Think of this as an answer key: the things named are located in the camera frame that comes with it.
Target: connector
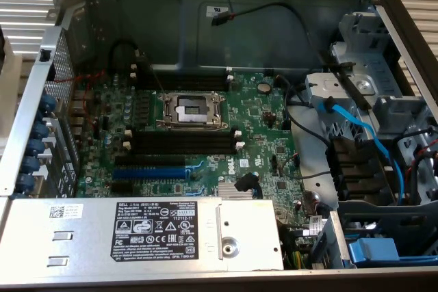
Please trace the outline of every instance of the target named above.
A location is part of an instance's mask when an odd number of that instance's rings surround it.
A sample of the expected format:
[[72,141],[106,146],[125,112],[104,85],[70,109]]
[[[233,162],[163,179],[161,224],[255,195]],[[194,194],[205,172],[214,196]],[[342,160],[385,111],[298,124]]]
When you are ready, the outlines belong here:
[[225,24],[231,19],[231,15],[228,11],[219,13],[215,17],[213,17],[213,20],[211,21],[211,26],[218,26]]

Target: mounting hole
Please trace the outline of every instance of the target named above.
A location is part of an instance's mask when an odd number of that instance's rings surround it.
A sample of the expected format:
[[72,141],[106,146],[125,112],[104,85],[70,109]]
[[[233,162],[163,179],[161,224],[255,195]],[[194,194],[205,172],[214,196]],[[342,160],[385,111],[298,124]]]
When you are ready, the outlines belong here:
[[239,254],[239,243],[232,237],[222,239],[222,254],[225,258],[234,258]]

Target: sticker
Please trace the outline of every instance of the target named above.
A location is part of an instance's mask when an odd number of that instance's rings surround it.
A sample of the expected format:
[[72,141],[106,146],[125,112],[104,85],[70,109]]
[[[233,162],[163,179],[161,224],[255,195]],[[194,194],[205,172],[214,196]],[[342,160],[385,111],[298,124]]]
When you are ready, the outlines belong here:
[[61,204],[50,207],[49,218],[79,219],[82,218],[83,204]]
[[228,7],[207,6],[207,14],[205,17],[215,17],[216,15],[228,11]]
[[241,168],[248,168],[249,167],[249,161],[247,159],[240,159],[239,163],[240,163]]
[[310,217],[309,230],[310,235],[318,235],[324,226],[322,225],[322,216],[314,215]]
[[111,257],[117,262],[199,259],[197,214],[195,201],[118,202]]

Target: chip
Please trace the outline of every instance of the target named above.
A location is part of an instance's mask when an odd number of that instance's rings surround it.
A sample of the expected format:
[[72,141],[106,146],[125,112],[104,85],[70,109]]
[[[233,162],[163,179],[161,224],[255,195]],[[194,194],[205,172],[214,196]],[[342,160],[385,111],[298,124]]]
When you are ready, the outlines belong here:
[[258,116],[259,114],[260,114],[259,109],[257,109],[257,108],[249,109],[250,116]]
[[276,188],[277,189],[286,189],[287,185],[285,181],[277,181]]
[[277,146],[275,148],[275,151],[277,154],[285,154],[286,153],[286,149],[284,146]]

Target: motherboard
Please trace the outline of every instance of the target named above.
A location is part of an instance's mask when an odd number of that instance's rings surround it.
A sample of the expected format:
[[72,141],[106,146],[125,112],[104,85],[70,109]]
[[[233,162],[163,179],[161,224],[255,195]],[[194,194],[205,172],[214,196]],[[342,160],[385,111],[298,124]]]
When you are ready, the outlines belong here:
[[88,92],[93,122],[81,134],[76,197],[257,198],[234,184],[248,173],[284,224],[306,207],[284,95],[263,73],[227,73],[220,90],[139,88],[122,75]]

